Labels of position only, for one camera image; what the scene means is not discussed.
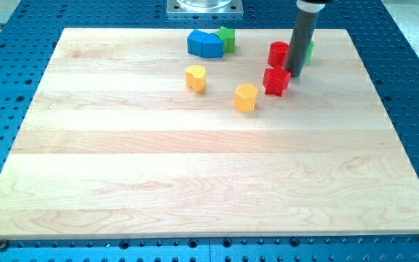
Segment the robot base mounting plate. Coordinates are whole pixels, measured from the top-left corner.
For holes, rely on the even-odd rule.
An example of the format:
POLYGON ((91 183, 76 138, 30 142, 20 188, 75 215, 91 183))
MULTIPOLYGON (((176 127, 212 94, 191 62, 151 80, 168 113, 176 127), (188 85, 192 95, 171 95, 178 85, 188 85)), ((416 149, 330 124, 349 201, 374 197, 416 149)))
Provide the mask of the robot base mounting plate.
POLYGON ((244 14, 242 0, 166 0, 168 17, 244 14))

